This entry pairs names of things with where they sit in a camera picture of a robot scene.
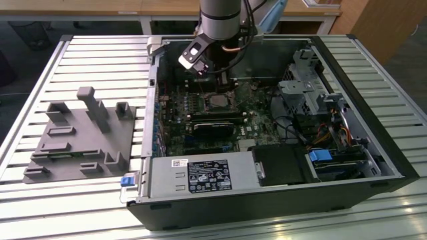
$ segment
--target power supply label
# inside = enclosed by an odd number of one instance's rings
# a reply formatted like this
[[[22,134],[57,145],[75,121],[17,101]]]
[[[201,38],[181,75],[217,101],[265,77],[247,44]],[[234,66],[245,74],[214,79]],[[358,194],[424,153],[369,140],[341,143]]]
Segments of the power supply label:
[[[227,160],[187,163],[189,191],[193,194],[233,189]]]

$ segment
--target motherboard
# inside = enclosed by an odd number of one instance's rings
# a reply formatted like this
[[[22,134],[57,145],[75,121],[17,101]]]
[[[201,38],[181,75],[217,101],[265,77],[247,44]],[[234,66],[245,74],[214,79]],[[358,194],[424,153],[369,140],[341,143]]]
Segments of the motherboard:
[[[209,91],[203,82],[177,85],[161,92],[167,156],[245,152],[281,142],[270,112],[270,87],[237,80],[225,93]]]

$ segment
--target slotted aluminum table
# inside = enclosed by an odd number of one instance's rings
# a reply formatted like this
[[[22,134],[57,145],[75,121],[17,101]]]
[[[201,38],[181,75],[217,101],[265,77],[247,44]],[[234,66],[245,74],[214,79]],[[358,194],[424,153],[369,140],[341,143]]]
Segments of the slotted aluminum table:
[[[141,168],[150,64],[149,36],[74,36],[59,43],[0,148],[0,239],[409,239],[427,233],[427,116],[367,50],[345,35],[323,36],[374,113],[422,178],[351,209],[151,232],[121,201],[121,177],[25,184],[51,101],[85,108],[77,92],[97,89],[113,107],[137,106],[130,171]],[[334,90],[339,89],[326,70]],[[137,189],[127,192],[137,196]]]

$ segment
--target copper pipe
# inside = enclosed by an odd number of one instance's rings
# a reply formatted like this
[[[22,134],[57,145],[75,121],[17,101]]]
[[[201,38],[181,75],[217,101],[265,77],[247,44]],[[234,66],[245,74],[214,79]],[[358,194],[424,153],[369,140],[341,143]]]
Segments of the copper pipe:
[[[237,48],[229,48],[229,47],[226,47],[225,45],[223,45],[223,46],[221,46],[221,48],[222,48],[222,50],[223,50],[226,53],[237,53],[237,52],[239,52],[239,51],[242,50],[242,48],[241,48],[241,47],[237,47]]]

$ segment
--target desk leg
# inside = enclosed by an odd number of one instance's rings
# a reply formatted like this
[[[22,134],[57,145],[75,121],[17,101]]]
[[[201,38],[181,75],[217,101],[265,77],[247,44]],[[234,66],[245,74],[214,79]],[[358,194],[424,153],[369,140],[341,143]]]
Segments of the desk leg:
[[[318,30],[318,35],[329,35],[334,22],[335,22],[337,16],[327,16],[325,17],[325,20],[321,24],[319,30]]]
[[[139,18],[141,21],[141,27],[142,27],[142,34],[145,35],[153,35],[153,16],[141,16]]]

